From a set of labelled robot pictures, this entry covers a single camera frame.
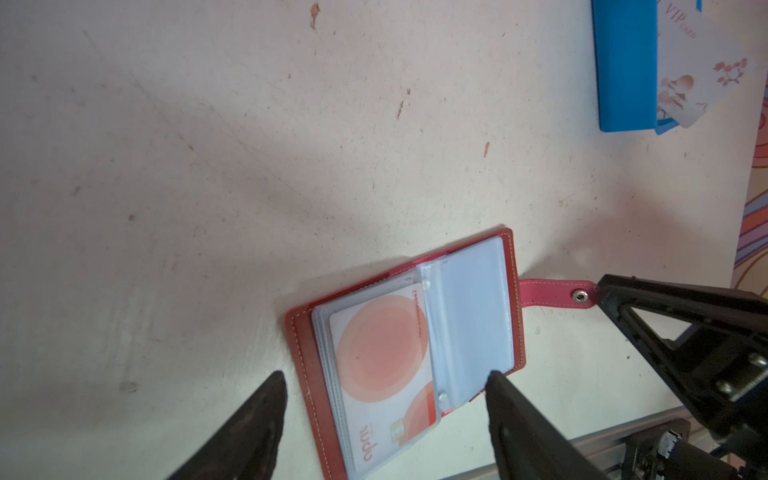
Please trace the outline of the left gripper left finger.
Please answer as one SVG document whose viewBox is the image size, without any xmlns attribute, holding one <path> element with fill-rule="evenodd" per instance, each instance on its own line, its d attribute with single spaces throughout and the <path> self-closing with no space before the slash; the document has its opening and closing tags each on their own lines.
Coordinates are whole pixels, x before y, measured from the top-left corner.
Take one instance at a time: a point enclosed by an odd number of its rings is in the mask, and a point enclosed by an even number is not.
<svg viewBox="0 0 768 480">
<path fill-rule="evenodd" d="M 276 467 L 288 392 L 273 372 L 172 479 L 270 479 Z"/>
</svg>

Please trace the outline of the blue plastic tray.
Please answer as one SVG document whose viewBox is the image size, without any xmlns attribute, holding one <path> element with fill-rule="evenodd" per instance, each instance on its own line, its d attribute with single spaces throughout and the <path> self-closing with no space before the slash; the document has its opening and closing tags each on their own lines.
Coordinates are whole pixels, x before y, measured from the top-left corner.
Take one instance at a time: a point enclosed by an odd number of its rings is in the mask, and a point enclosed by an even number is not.
<svg viewBox="0 0 768 480">
<path fill-rule="evenodd" d="M 658 14 L 650 1 L 592 0 L 600 130 L 653 129 L 662 135 L 678 126 L 657 112 Z"/>
</svg>

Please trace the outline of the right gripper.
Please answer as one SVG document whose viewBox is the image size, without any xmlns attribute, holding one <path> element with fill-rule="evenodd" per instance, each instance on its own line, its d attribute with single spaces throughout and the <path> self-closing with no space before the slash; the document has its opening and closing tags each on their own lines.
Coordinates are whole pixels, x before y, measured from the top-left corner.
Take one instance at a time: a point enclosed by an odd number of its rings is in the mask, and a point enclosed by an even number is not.
<svg viewBox="0 0 768 480">
<path fill-rule="evenodd" d="M 767 301 L 735 289 L 605 275 L 598 307 L 718 446 L 703 451 L 668 425 L 648 479 L 767 477 Z"/>
</svg>

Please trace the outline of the pink circles white card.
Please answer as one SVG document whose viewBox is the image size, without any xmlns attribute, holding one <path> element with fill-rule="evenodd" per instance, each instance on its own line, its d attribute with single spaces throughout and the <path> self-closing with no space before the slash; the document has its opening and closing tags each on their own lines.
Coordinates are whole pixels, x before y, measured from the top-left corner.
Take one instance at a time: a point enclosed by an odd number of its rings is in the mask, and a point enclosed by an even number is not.
<svg viewBox="0 0 768 480">
<path fill-rule="evenodd" d="M 339 441 L 348 477 L 362 479 L 439 421 L 423 287 L 358 302 L 328 326 Z"/>
</svg>

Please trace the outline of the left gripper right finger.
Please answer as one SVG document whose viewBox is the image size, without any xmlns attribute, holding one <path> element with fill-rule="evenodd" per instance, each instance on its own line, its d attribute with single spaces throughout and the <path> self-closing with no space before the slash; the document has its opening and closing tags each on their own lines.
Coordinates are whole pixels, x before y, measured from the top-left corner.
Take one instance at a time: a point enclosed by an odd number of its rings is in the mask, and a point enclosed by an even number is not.
<svg viewBox="0 0 768 480">
<path fill-rule="evenodd" d="M 603 479 L 585 458 L 499 372 L 485 386 L 490 438 L 502 479 Z"/>
</svg>

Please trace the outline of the red leather card holder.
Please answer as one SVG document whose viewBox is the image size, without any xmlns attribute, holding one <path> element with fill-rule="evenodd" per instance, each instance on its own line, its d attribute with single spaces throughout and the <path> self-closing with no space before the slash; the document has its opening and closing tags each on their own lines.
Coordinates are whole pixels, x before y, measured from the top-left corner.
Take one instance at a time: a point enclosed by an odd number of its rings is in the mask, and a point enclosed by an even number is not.
<svg viewBox="0 0 768 480">
<path fill-rule="evenodd" d="M 587 280 L 523 280 L 502 227 L 289 310 L 284 328 L 326 479 L 363 479 L 526 364 L 522 311 L 588 309 Z"/>
</svg>

